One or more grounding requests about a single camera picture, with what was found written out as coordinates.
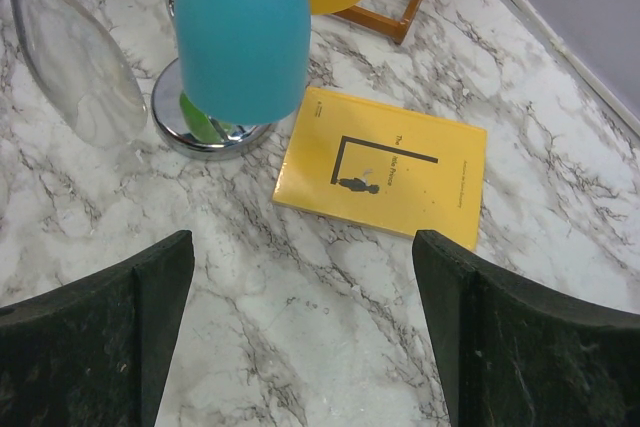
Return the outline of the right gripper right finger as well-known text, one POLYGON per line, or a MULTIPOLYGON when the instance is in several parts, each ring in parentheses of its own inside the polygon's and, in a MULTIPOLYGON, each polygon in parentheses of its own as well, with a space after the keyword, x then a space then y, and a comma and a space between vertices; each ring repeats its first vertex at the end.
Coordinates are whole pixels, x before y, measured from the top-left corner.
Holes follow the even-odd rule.
POLYGON ((454 426, 635 426, 639 318, 550 289, 433 230, 412 258, 454 426))

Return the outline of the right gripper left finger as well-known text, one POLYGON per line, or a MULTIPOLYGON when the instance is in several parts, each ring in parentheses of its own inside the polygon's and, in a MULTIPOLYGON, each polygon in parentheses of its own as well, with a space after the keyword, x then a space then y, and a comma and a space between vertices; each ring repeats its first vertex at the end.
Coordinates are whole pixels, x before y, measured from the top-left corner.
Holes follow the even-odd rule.
POLYGON ((4 426, 155 424, 194 273, 180 230, 1 310, 4 426))

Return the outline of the chrome wine glass rack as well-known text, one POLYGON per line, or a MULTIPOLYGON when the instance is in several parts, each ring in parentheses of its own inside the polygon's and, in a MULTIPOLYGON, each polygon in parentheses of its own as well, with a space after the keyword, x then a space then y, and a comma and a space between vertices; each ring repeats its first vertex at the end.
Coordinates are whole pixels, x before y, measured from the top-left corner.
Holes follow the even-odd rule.
POLYGON ((218 67, 217 43, 202 30, 193 41, 186 40, 187 29, 174 27, 179 51, 177 58, 161 72, 151 94, 151 115, 165 143, 178 153, 201 160, 224 160, 243 155, 258 147, 273 131, 273 123, 245 125, 220 121, 200 110, 184 90, 208 86, 207 73, 218 67))

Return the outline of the blue plastic wine glass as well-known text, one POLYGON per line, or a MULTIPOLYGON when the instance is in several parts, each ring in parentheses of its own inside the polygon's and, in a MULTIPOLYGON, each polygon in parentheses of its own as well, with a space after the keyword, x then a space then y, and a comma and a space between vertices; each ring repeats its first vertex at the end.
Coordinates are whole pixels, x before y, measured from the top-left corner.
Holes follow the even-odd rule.
POLYGON ((175 0, 183 87, 223 122, 260 125, 289 116, 306 88, 309 0, 175 0))

